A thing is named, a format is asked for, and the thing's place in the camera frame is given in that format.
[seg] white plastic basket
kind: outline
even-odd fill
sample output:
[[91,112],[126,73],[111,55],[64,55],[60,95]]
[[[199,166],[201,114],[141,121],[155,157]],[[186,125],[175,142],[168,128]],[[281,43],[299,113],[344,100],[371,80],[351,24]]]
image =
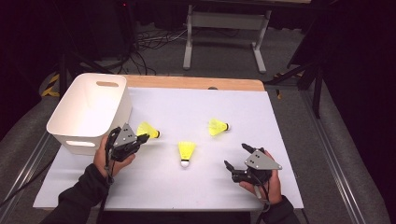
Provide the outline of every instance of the white plastic basket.
[[47,123],[47,131],[74,154],[94,155],[103,135],[128,122],[132,101],[122,76],[75,78]]

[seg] yellow shuttlecock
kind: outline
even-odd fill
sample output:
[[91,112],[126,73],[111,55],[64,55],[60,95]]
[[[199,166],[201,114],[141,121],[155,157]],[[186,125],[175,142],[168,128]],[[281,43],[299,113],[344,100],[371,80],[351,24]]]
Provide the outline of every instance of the yellow shuttlecock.
[[144,121],[137,127],[136,135],[139,136],[145,133],[149,135],[149,138],[160,137],[160,132]]
[[228,130],[230,130],[230,125],[228,123],[224,123],[218,119],[211,119],[209,121],[209,133],[212,136]]
[[181,166],[187,167],[190,164],[190,157],[192,152],[195,150],[195,143],[193,142],[179,142],[178,143],[178,151],[180,153],[181,158]]

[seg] white table surface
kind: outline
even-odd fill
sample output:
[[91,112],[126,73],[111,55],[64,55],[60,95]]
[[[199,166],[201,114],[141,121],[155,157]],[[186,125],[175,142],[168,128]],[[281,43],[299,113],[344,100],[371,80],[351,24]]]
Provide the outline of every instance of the white table surface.
[[[282,165],[282,194],[303,208],[289,157],[266,91],[210,91],[130,88],[133,108],[129,123],[136,130],[147,121],[161,132],[136,153],[133,163],[115,177],[106,210],[253,211],[257,198],[231,179],[224,160],[246,169],[246,143],[264,147]],[[231,130],[211,136],[210,119],[228,122]],[[195,142],[190,166],[180,165],[177,143]],[[38,192],[35,208],[54,208],[58,195],[72,187],[93,156],[71,154],[61,147]]]

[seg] white shuttlecock tip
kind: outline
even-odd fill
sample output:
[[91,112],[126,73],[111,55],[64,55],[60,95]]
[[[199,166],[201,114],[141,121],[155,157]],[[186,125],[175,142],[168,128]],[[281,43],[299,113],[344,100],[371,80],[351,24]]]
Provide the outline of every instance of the white shuttlecock tip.
[[182,167],[188,167],[189,164],[190,164],[189,161],[181,161],[181,166],[182,166]]

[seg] hand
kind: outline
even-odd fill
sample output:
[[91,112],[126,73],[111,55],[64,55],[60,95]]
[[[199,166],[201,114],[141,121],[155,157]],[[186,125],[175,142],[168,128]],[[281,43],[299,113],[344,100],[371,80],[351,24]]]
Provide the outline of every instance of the hand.
[[[268,156],[269,158],[271,158],[272,160],[274,159],[268,151],[265,151],[265,155]],[[264,184],[266,189],[268,189],[268,184],[270,185],[270,190],[268,192],[268,198],[269,198],[270,203],[276,204],[276,203],[282,202],[282,194],[280,192],[280,180],[277,175],[277,170],[272,171],[271,178],[268,180],[267,183]],[[252,184],[250,184],[246,181],[241,181],[239,183],[239,186],[248,190],[252,194],[256,195],[256,193],[254,191],[254,186]],[[262,187],[260,187],[260,194],[262,195],[262,198],[264,200],[268,200],[265,198],[265,193],[264,193],[264,190],[262,189]]]
[[[101,173],[101,175],[103,177],[107,177],[107,171],[105,170],[105,165],[106,165],[106,151],[105,151],[105,146],[106,146],[106,142],[107,142],[107,138],[108,136],[104,136],[102,138],[102,141],[100,143],[99,148],[96,150],[95,153],[95,157],[93,158],[93,164],[96,166],[96,168],[98,169],[98,171]],[[131,164],[131,162],[134,160],[135,155],[132,154],[131,156],[129,156],[128,158],[126,158],[124,161],[122,162],[118,162],[118,161],[110,161],[108,167],[113,167],[113,163],[115,162],[116,164],[114,164],[114,169],[113,169],[113,177],[119,173],[120,169],[124,168],[125,166]]]

